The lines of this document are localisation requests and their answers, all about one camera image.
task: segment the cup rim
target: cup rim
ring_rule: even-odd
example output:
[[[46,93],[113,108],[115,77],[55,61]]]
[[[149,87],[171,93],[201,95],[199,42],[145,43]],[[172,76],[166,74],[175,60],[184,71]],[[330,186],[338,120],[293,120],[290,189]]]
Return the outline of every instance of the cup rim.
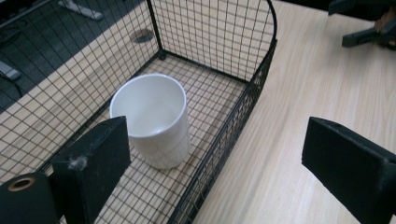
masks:
[[[171,127],[173,127],[179,120],[181,120],[181,117],[184,115],[185,111],[186,111],[186,107],[187,107],[187,96],[186,96],[186,91],[184,90],[183,86],[180,84],[179,81],[177,81],[175,78],[170,77],[168,75],[165,74],[161,74],[161,73],[151,73],[151,74],[142,74],[139,75],[138,77],[133,77],[131,80],[127,81],[125,84],[123,84],[117,91],[116,93],[113,95],[113,97],[111,98],[111,102],[110,102],[110,108],[109,108],[109,114],[110,114],[110,118],[113,119],[115,118],[113,116],[113,105],[114,105],[114,99],[117,98],[117,95],[120,94],[120,92],[122,92],[123,89],[125,89],[127,86],[129,86],[131,83],[138,81],[139,79],[143,79],[143,78],[147,78],[147,77],[161,77],[161,78],[165,78],[168,80],[171,80],[172,82],[176,83],[177,86],[180,88],[181,92],[183,93],[183,107],[180,110],[180,113],[177,115],[177,117],[175,118],[175,120],[173,120],[169,125],[167,125],[163,130],[161,130],[160,132],[157,133],[152,133],[152,134],[148,134],[148,135],[136,135],[136,134],[130,134],[128,132],[128,136],[133,137],[133,138],[149,138],[149,137],[153,137],[156,135],[159,135],[161,133],[165,133],[167,132]]]

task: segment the black foam block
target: black foam block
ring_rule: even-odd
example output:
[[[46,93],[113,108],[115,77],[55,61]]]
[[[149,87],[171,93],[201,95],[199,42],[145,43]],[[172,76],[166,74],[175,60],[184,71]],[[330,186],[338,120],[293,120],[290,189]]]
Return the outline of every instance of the black foam block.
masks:
[[[389,223],[396,204],[396,156],[348,128],[310,118],[303,165],[360,223]]]
[[[125,117],[96,125],[54,158],[50,179],[64,193],[67,223],[93,223],[130,163]]]

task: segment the metal wire frame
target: metal wire frame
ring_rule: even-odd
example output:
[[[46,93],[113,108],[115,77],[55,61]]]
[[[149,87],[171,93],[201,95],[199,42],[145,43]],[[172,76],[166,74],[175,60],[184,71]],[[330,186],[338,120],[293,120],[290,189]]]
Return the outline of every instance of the metal wire frame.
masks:
[[[0,180],[49,174],[51,157],[108,119],[117,88],[131,77],[162,72],[187,91],[190,156],[176,169],[157,171],[131,146],[133,163],[97,222],[190,223],[262,91],[276,47],[274,8],[259,0],[82,4],[105,20],[89,21],[49,3],[22,17],[28,24],[20,38],[1,49],[0,60],[42,78],[30,78],[33,89],[2,107]],[[142,29],[153,30],[155,39],[132,43],[130,36]],[[23,56],[27,68],[13,55]]]

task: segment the light wood surface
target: light wood surface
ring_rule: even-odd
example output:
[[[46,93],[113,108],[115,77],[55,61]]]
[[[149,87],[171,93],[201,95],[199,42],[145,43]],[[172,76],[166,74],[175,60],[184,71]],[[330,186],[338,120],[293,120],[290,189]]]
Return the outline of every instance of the light wood surface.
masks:
[[[194,223],[358,223],[301,165],[307,122],[339,122],[395,153],[396,52],[341,47],[343,35],[372,22],[274,5],[278,45],[269,76]]]

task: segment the white cup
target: white cup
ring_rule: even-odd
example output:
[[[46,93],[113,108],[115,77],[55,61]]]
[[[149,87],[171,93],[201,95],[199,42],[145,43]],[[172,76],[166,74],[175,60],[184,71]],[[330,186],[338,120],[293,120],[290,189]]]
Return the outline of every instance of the white cup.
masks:
[[[110,104],[110,117],[125,116],[128,136],[146,162],[157,169],[181,164],[189,154],[187,98],[175,79],[163,74],[125,83]]]

